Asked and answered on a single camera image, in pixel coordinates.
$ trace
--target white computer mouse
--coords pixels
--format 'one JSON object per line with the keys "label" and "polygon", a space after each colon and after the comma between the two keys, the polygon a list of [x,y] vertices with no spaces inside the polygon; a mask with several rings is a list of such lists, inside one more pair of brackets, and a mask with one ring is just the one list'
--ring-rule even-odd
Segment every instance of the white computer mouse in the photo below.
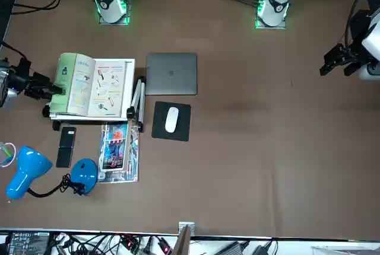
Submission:
{"label": "white computer mouse", "polygon": [[176,107],[170,107],[167,111],[165,129],[167,132],[174,132],[176,130],[178,120],[178,109]]}

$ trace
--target black smartphone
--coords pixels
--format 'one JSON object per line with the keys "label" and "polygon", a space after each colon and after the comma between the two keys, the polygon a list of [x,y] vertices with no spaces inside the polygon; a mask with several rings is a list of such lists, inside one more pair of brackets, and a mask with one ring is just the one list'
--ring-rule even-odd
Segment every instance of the black smartphone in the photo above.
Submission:
{"label": "black smartphone", "polygon": [[70,167],[76,132],[77,128],[73,126],[67,126],[62,129],[61,140],[59,141],[57,162],[55,165],[56,167]]}

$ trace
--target blue desk lamp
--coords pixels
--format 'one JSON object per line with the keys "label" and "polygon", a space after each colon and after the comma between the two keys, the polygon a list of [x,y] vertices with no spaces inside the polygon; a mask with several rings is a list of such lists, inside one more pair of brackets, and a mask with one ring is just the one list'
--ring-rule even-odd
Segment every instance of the blue desk lamp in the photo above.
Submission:
{"label": "blue desk lamp", "polygon": [[17,172],[7,187],[7,196],[11,199],[20,199],[25,192],[34,197],[47,197],[57,190],[64,192],[69,187],[74,190],[74,194],[85,195],[94,188],[97,180],[95,162],[89,158],[83,158],[74,165],[71,175],[66,174],[62,177],[58,186],[45,194],[38,194],[29,186],[34,179],[41,177],[52,168],[51,161],[37,151],[22,146],[17,157],[17,166]]}

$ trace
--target black mouse pad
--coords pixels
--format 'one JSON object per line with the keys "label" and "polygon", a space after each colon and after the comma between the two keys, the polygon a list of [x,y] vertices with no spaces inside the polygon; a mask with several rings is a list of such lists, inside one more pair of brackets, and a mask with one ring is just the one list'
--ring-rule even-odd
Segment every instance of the black mouse pad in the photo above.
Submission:
{"label": "black mouse pad", "polygon": [[[167,132],[165,129],[166,116],[170,107],[176,107],[178,109],[177,125],[173,133]],[[190,114],[190,105],[157,101],[154,105],[152,138],[189,141]]]}

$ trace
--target laptop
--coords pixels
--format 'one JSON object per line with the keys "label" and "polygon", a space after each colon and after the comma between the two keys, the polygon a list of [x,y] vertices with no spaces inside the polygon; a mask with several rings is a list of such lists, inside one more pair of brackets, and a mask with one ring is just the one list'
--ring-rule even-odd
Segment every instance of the laptop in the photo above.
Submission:
{"label": "laptop", "polygon": [[146,95],[196,95],[196,53],[151,53],[147,57]]}

